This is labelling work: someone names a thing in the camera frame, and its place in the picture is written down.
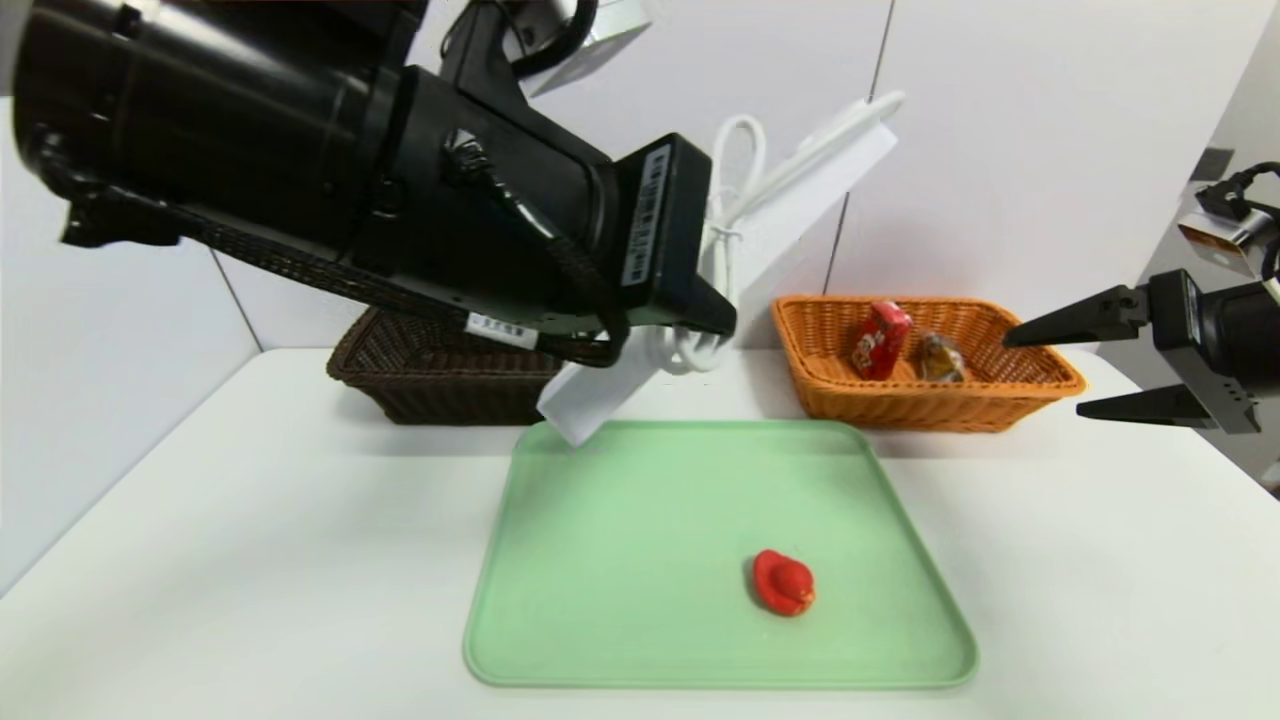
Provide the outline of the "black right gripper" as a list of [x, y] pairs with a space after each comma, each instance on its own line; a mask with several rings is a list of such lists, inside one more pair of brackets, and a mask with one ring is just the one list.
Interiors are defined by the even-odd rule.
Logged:
[[1135, 340], [1149, 310], [1153, 345], [1179, 384], [1083, 402], [1076, 415], [1258, 434], [1256, 406], [1277, 396], [1279, 378], [1279, 309], [1261, 283], [1204, 292], [1187, 272], [1166, 272], [1015, 325], [1004, 347]]

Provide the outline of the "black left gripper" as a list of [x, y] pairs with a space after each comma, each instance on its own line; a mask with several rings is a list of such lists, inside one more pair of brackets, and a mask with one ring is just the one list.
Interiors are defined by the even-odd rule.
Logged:
[[710, 159], [660, 136], [613, 159], [517, 91], [463, 91], [481, 170], [458, 178], [471, 313], [516, 325], [662, 325], [731, 338], [737, 309], [698, 275]]

